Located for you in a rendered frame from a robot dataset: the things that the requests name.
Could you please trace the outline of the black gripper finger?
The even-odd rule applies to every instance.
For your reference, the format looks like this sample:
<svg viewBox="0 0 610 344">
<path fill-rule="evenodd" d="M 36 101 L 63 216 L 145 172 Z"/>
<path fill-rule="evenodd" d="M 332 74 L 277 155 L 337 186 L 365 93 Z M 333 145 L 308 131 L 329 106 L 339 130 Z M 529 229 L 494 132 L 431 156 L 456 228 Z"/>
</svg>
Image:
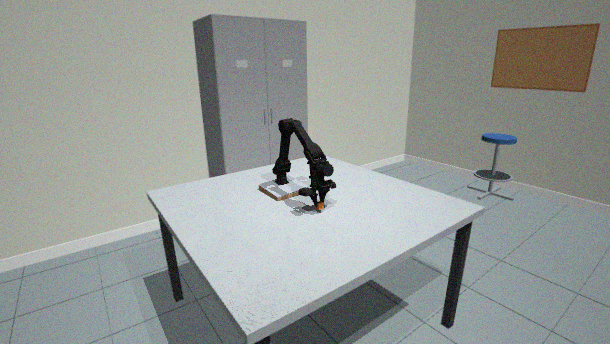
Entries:
<svg viewBox="0 0 610 344">
<path fill-rule="evenodd" d="M 318 207 L 318 203 L 317 203 L 317 193 L 314 195 L 310 195 L 310 198 L 312 199 L 313 203 L 315 204 L 316 207 Z"/>
<path fill-rule="evenodd" d="M 321 202 L 324 202 L 324 199 L 325 199 L 325 196 L 326 196 L 327 192 L 329 192 L 329 191 L 326 191 L 326 192 L 324 192 L 324 193 L 321 193 L 321 192 L 318 190 L 318 193 L 319 193 L 319 198 L 320 198 L 320 201 L 321 201 Z"/>
</svg>

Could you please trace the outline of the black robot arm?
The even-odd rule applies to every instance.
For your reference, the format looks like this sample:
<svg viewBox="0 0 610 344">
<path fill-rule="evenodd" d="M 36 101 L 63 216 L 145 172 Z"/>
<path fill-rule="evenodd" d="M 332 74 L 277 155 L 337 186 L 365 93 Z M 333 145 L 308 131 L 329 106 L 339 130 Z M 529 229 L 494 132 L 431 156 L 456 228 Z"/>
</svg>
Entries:
<svg viewBox="0 0 610 344">
<path fill-rule="evenodd" d="M 289 183 L 287 181 L 287 172 L 290 172 L 291 162 L 288 159 L 290 137 L 294 132 L 301 142 L 304 148 L 304 154 L 308 160 L 310 175 L 322 175 L 331 176 L 334 172 L 334 168 L 329 161 L 327 161 L 322 149 L 318 144 L 314 143 L 305 129 L 302 126 L 300 120 L 293 120 L 292 118 L 280 120 L 278 123 L 279 131 L 281 133 L 280 142 L 280 153 L 279 157 L 275 162 L 275 166 L 272 169 L 273 173 L 277 176 L 275 183 L 283 185 Z M 319 159 L 320 158 L 320 159 Z M 321 193 L 330 191 L 333 186 L 333 181 L 329 180 L 314 180 L 314 189 L 318 189 Z"/>
</svg>

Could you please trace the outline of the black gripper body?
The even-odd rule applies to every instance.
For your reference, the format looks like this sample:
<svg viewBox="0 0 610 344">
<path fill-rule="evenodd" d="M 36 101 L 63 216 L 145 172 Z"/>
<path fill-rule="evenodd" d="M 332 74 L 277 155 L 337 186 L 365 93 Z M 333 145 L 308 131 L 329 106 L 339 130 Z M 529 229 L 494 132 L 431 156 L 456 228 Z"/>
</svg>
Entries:
<svg viewBox="0 0 610 344">
<path fill-rule="evenodd" d="M 310 196 L 310 195 L 316 194 L 316 191 L 318 189 L 314 189 L 314 180 L 316 179 L 316 180 L 320 181 L 320 180 L 322 180 L 322 178 L 324 178 L 324 176 L 322 176 L 322 175 L 310 175 L 309 176 L 309 179 L 311 179 L 310 187 L 312 187 L 312 188 L 304 187 L 304 188 L 299 189 L 299 191 L 298 191 L 299 195 L 301 195 L 301 196 Z M 335 182 L 333 182 L 333 186 L 331 187 L 331 189 L 334 189 L 334 188 L 336 188 L 336 183 Z"/>
</svg>

